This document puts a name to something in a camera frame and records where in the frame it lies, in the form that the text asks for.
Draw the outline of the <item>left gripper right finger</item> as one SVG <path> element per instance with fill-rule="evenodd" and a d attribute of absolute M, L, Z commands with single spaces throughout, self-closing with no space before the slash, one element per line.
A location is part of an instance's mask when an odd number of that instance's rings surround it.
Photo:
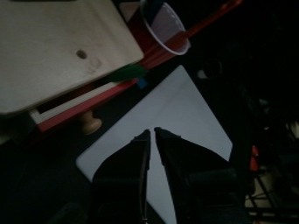
<path fill-rule="evenodd" d="M 153 131 L 177 224 L 249 224 L 229 162 L 169 130 Z"/>

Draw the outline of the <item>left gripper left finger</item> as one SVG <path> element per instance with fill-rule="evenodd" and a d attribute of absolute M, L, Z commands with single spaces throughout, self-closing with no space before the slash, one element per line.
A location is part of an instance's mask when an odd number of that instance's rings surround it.
<path fill-rule="evenodd" d="M 149 157 L 146 129 L 96 170 L 90 184 L 90 224 L 145 224 Z"/>

